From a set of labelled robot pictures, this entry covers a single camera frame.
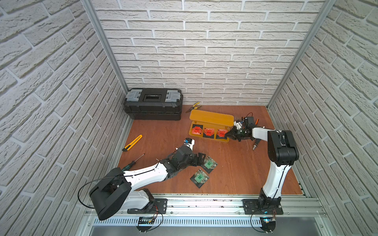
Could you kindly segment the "red tea bag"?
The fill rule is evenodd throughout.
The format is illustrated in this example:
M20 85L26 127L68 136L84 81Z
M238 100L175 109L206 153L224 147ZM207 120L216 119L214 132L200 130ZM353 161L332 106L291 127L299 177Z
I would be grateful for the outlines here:
M215 135L215 130L213 128L204 128L203 129L203 137L204 138L211 138L213 139Z
M226 140L227 137L226 137L226 134L228 133L228 130L227 129L218 129L217 130L217 134L216 134L216 139L219 140L219 139L224 139Z
M202 136L203 135L203 125L193 124L192 128L191 128L191 131L190 131L190 134L191 135Z

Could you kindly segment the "green tea bag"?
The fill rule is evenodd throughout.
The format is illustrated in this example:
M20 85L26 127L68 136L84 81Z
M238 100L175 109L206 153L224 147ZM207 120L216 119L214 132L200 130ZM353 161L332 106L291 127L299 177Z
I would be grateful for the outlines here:
M198 187L201 188L208 180L209 176L199 169L194 173L194 175L190 178L190 180Z
M212 161L205 162L201 167L209 174L217 167L217 165L217 162L212 159Z

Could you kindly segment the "green tea bag front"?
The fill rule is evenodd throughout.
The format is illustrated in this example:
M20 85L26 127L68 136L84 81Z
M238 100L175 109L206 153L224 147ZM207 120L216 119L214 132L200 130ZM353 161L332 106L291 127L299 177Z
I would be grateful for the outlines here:
M194 175L190 178L190 180L198 187L201 188L208 180L209 176L199 169L194 173Z

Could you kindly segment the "red tea bag front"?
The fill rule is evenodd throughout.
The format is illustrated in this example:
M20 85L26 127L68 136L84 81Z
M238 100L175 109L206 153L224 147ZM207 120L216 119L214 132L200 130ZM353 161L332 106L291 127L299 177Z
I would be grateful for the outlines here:
M211 138L213 139L215 135L215 130L213 128L204 128L203 129L203 137L204 138Z

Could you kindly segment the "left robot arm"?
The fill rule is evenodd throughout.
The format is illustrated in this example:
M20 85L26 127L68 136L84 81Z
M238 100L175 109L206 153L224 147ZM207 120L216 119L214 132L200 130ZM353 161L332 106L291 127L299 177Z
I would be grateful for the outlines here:
M201 166L205 158L206 154L195 154L190 145L182 145L150 167L134 171L112 169L89 191L98 219L106 220L120 210L147 208L154 199L145 186L169 180L187 167Z

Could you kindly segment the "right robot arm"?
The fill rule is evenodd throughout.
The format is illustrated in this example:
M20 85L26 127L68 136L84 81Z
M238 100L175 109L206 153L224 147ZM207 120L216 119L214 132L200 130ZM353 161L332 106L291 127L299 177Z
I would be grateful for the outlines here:
M253 117L244 117L234 122L226 138L242 141L246 139L267 142L270 169L265 185L261 189L257 208L265 210L281 202L282 187L288 171L299 159L299 151L290 130L259 127Z

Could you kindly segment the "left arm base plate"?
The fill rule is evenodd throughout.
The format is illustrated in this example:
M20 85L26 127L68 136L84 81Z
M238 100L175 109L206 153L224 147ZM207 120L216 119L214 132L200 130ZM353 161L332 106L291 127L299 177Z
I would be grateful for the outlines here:
M128 209L128 214L153 214L158 211L158 213L166 214L168 199L160 198L150 201L143 209Z

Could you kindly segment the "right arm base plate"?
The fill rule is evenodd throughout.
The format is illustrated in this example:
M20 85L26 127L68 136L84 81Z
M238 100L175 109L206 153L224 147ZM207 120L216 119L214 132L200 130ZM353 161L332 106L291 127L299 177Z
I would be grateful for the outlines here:
M268 215L283 215L281 206L281 197L276 199L243 199L243 208L246 215L252 214L268 214Z

